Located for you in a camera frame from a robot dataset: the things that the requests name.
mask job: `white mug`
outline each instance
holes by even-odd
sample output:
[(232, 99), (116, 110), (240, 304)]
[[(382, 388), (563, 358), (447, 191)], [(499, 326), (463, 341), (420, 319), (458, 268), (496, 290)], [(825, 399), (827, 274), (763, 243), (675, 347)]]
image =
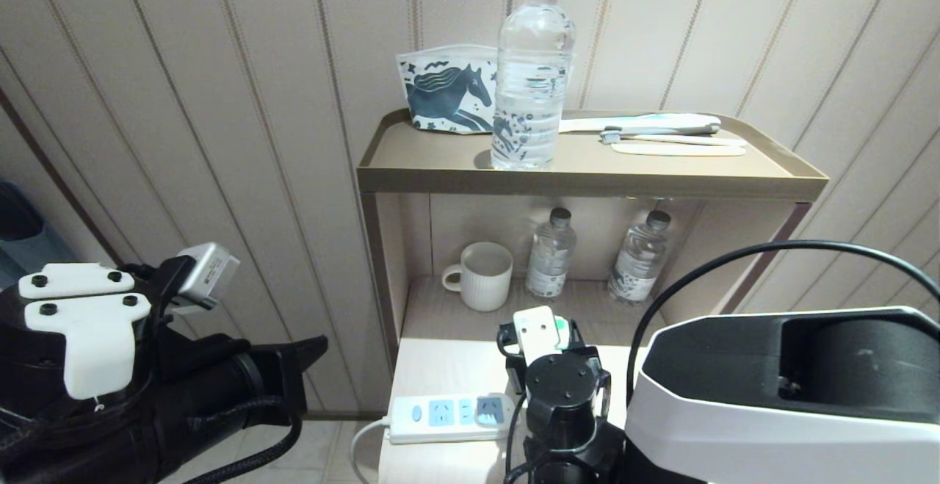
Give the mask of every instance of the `white mug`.
[[(460, 273), (460, 282), (449, 277)], [(498, 310), (510, 296), (513, 279), (513, 254), (498, 243), (477, 241), (460, 253), (460, 263), (447, 266), (441, 283), (450, 291), (458, 291), (467, 306), (479, 312)]]

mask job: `small water bottle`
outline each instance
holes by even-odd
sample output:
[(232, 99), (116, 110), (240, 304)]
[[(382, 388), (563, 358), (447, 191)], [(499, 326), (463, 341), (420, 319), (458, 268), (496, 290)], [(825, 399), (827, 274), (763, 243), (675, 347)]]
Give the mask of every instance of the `small water bottle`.
[(574, 23), (558, 0), (524, 0), (499, 30), (490, 159), (497, 170), (546, 170), (571, 69)]
[(577, 241), (578, 236), (571, 228), (571, 213), (567, 209), (552, 209), (548, 222), (539, 225), (532, 236), (526, 273), (529, 293), (543, 299), (561, 295)]
[(665, 264), (667, 239), (671, 217), (662, 210), (653, 210), (645, 223), (632, 226), (624, 237), (617, 264), (610, 274), (607, 290), (615, 300), (631, 306), (640, 306)]

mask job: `floor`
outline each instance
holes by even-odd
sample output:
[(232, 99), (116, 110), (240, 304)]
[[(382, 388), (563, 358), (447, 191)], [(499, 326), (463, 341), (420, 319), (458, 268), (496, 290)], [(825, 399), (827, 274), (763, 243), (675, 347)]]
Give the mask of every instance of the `floor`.
[[(353, 434), (367, 422), (303, 422), (297, 443), (286, 454), (251, 473), (233, 478), (237, 484), (359, 484), (349, 461)], [(234, 434), (169, 475), (162, 484), (182, 484), (190, 478), (233, 463), (271, 445), (286, 435), (286, 427), (256, 426)], [(369, 431), (359, 441), (359, 470), (371, 484), (379, 481), (382, 430)]]

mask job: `mug handle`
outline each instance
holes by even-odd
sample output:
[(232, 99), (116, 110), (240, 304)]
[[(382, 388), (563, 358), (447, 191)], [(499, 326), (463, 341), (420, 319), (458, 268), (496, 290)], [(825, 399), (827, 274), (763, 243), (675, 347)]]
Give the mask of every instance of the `mug handle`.
[(457, 283), (447, 282), (447, 278), (449, 278), (452, 274), (459, 273), (459, 272), (460, 272), (460, 264), (453, 264), (453, 266), (445, 267), (444, 272), (441, 273), (441, 286), (443, 286), (444, 289), (449, 290), (449, 291), (460, 291), (459, 282)]

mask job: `white cable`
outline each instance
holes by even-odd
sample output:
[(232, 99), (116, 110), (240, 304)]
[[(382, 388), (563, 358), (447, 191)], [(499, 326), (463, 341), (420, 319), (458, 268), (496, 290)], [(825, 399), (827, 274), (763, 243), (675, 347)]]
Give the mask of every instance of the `white cable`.
[(386, 416), (385, 418), (382, 418), (381, 420), (373, 421), (372, 423), (368, 424), (366, 427), (362, 427), (362, 430), (359, 430), (359, 433), (356, 433), (355, 436), (352, 437), (353, 440), (352, 440), (352, 443), (350, 443), (350, 464), (352, 464), (352, 472), (355, 473), (356, 477), (359, 478), (359, 482), (362, 482), (362, 484), (371, 484), (371, 483), (368, 480), (366, 480), (366, 478), (363, 477), (362, 473), (359, 471), (359, 464), (357, 464), (355, 461), (355, 445), (358, 444), (359, 439), (362, 438), (362, 435), (366, 434), (367, 431), (373, 430), (373, 428), (376, 428), (379, 426), (388, 427), (389, 423), (391, 423), (391, 420), (389, 420), (388, 416)]

